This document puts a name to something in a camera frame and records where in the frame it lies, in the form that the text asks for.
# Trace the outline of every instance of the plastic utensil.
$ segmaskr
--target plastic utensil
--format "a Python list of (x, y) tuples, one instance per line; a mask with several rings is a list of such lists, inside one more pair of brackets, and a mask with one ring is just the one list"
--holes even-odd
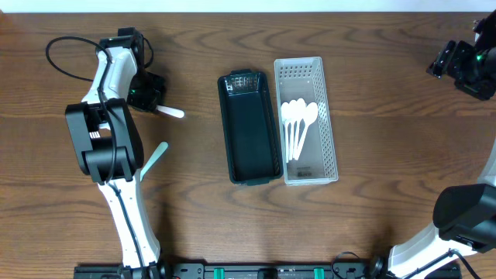
[(305, 109), (305, 115), (303, 116), (303, 121), (305, 121), (305, 128), (303, 129), (303, 133), (301, 135), (301, 141), (298, 144), (298, 150), (295, 155), (295, 159), (297, 160), (300, 157), (301, 150), (303, 149), (303, 144), (305, 143), (305, 137), (307, 136), (308, 127), (317, 120), (319, 116), (319, 107), (314, 102), (311, 102), (307, 105)]
[(184, 117), (184, 112), (181, 111), (180, 109), (175, 109), (175, 108), (169, 108), (163, 105), (158, 105), (157, 106), (157, 111), (163, 112), (167, 115), (177, 117), (177, 118), (183, 118)]
[(288, 126), (289, 126), (289, 104), (287, 102), (282, 103), (281, 105), (281, 118), (284, 123), (284, 140), (286, 142), (286, 163), (289, 162), (289, 138), (288, 138)]
[(150, 156), (150, 159), (145, 164), (145, 167), (141, 170), (141, 175), (139, 177), (140, 181), (143, 181), (143, 178), (145, 177), (145, 174), (147, 171), (158, 161), (158, 159), (164, 154), (165, 150), (169, 147), (169, 144), (166, 142), (161, 142), (155, 151), (153, 152), (152, 156)]
[(294, 110), (294, 113), (295, 113), (294, 117), (296, 119), (296, 130), (294, 131), (294, 144), (295, 145), (294, 145), (294, 150), (293, 150), (293, 157), (296, 157), (295, 154), (298, 150), (298, 137), (300, 136), (300, 122), (303, 119), (303, 116), (305, 115), (306, 108), (307, 108), (307, 103), (305, 103), (305, 100), (303, 98), (299, 98), (296, 101), (296, 106), (295, 106), (295, 110)]
[(291, 131), (289, 132), (289, 160), (293, 160), (293, 151), (295, 150), (295, 124), (296, 124), (296, 118), (295, 115), (297, 112), (298, 105), (295, 100), (291, 100), (289, 102), (289, 109), (288, 109), (288, 119), (289, 122), (291, 123)]

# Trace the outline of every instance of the white plastic tray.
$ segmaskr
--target white plastic tray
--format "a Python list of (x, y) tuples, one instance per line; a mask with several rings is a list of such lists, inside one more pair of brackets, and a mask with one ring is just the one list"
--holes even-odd
[[(287, 185), (327, 184), (338, 180), (331, 119), (327, 103), (326, 81), (321, 57), (277, 59), (274, 62), (277, 91), (277, 111)], [(317, 103), (319, 117), (308, 127), (299, 160), (286, 164), (284, 123), (281, 121), (281, 104), (303, 98), (307, 104)], [(300, 124), (300, 135), (304, 129)]]

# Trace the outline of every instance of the wooden table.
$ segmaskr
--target wooden table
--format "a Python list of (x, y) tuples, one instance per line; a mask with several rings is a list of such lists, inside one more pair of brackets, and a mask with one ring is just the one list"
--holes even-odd
[[(78, 168), (66, 105), (89, 83), (56, 72), (57, 36), (94, 41), (135, 26), (155, 49), (166, 103), (184, 119), (133, 111), (146, 158), (170, 149), (143, 182), (164, 252), (216, 262), (329, 262), (402, 243), (432, 219), (444, 188), (473, 184), (496, 135), (496, 105), (425, 69), (447, 40), (471, 40), (473, 13), (72, 14), (0, 18), (0, 277), (69, 278), (81, 263), (122, 259), (102, 193)], [(95, 76), (95, 48), (53, 46), (73, 74)], [(274, 60), (320, 56), (339, 181), (289, 188), (229, 182), (217, 78), (267, 73)], [(470, 257), (496, 277), (496, 253)]]

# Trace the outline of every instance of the black basket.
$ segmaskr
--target black basket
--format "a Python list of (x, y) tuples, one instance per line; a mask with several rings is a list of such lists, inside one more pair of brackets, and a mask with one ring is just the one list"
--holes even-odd
[(231, 181), (258, 185), (281, 177), (281, 147), (265, 74), (232, 71), (219, 78), (218, 86)]

